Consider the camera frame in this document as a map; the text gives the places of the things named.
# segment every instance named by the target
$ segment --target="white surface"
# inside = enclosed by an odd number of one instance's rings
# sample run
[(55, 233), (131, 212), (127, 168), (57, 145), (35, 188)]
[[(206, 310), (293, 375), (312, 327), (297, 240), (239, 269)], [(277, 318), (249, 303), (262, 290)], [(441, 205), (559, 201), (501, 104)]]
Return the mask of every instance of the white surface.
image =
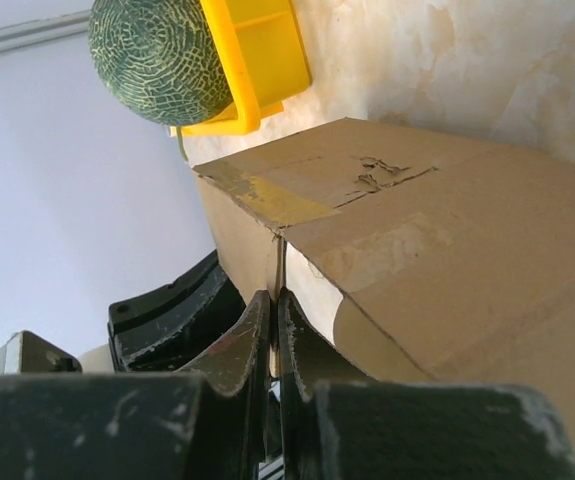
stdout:
[(212, 248), (176, 141), (111, 97), (85, 36), (0, 57), (0, 347), (101, 345), (111, 302)]
[(296, 294), (311, 326), (335, 345), (334, 321), (343, 294), (290, 243), (285, 252), (285, 287)]
[(542, 148), (575, 162), (575, 0), (293, 0), (314, 84), (198, 164), (349, 116)]
[(0, 0), (0, 28), (89, 10), (93, 0)]

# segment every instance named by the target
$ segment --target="beige tile floor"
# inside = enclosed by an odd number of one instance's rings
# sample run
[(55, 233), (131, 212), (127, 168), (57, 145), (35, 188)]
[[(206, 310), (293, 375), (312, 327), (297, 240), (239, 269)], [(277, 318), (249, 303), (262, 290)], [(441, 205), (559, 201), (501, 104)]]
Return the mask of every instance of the beige tile floor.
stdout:
[(534, 146), (575, 162), (575, 0), (293, 0), (314, 77), (196, 165), (349, 116)]

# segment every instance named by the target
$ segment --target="yellow crate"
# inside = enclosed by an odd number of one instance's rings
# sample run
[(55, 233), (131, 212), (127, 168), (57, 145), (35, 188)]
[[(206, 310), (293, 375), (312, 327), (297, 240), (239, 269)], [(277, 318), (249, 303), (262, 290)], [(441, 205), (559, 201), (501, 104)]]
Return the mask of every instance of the yellow crate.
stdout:
[(311, 84), (290, 0), (201, 0), (234, 103), (183, 135), (244, 135)]

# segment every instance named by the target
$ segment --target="round green object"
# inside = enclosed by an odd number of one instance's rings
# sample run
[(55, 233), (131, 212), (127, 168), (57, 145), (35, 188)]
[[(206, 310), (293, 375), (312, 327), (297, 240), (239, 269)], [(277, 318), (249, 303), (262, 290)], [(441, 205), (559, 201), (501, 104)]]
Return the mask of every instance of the round green object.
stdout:
[(148, 120), (194, 125), (232, 103), (199, 0), (96, 0), (89, 46), (107, 88)]

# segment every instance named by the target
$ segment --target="torn cardboard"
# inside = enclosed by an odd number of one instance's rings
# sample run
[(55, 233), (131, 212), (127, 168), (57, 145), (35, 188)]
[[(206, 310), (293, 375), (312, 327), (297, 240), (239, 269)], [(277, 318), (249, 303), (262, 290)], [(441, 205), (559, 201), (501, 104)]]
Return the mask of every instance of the torn cardboard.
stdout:
[(195, 171), (245, 299), (286, 281), (379, 379), (532, 385), (575, 440), (574, 165), (345, 119)]

